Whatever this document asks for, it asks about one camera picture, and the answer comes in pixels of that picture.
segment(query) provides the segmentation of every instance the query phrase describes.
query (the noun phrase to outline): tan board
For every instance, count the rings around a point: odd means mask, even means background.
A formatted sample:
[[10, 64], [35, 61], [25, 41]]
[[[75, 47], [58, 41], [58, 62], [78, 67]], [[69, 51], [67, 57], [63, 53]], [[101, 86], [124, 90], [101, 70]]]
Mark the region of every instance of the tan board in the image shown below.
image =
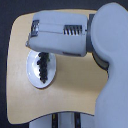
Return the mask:
[[[88, 16], [95, 11], [65, 10]], [[94, 114], [95, 102], [107, 81], [91, 54], [84, 58], [56, 55], [57, 72], [49, 87], [37, 89], [26, 74], [26, 59], [30, 49], [25, 47], [33, 14], [23, 15], [13, 24], [7, 64], [7, 116], [12, 124], [29, 122], [40, 116], [78, 111]]]

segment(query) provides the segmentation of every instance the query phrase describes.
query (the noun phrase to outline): black slot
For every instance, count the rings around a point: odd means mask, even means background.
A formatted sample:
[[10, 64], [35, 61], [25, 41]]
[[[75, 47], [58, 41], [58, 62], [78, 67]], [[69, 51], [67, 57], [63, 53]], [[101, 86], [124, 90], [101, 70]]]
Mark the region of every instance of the black slot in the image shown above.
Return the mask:
[[75, 128], [81, 128], [80, 113], [75, 112], [74, 113], [74, 118], [75, 118]]
[[66, 55], [66, 56], [81, 56], [80, 54], [69, 53], [69, 52], [63, 52], [63, 54]]
[[52, 128], [58, 128], [58, 114], [52, 114]]
[[71, 32], [71, 35], [76, 35], [76, 33], [82, 35], [82, 25], [65, 25], [63, 30], [64, 35], [69, 35], [69, 31]]

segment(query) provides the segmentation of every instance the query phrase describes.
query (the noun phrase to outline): white robotic hand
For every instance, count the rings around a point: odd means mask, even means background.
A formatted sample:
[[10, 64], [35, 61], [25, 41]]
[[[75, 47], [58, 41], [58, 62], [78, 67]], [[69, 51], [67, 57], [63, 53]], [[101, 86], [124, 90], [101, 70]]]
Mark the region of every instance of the white robotic hand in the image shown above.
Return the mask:
[[28, 47], [38, 52], [70, 56], [86, 54], [87, 17], [57, 11], [34, 15]]
[[[27, 46], [38, 52], [85, 56], [88, 27], [84, 15], [39, 12]], [[96, 101], [95, 128], [128, 128], [128, 12], [116, 3], [104, 5], [92, 20], [90, 37], [93, 51], [109, 64], [108, 82]]]

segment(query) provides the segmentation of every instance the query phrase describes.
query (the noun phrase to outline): silver mechanism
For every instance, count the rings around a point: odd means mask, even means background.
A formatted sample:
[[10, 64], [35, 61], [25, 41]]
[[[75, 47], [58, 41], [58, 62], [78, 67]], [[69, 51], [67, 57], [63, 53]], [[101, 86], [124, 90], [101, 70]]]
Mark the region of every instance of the silver mechanism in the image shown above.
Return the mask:
[[38, 36], [39, 31], [39, 20], [34, 20], [31, 26], [31, 37]]
[[64, 35], [82, 35], [82, 25], [65, 25]]

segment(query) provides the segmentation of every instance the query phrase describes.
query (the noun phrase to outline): white plastic casing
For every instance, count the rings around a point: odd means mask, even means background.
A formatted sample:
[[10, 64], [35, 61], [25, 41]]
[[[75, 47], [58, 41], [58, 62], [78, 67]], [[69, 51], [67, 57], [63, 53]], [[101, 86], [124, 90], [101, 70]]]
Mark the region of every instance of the white plastic casing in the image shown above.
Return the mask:
[[[87, 17], [85, 15], [57, 11], [41, 11], [34, 15], [39, 20], [38, 35], [29, 37], [28, 45], [38, 52], [50, 52], [71, 56], [86, 55]], [[64, 34], [65, 25], [81, 25], [80, 34]]]
[[96, 101], [95, 128], [128, 128], [128, 12], [111, 3], [91, 25], [96, 53], [109, 62], [109, 78]]

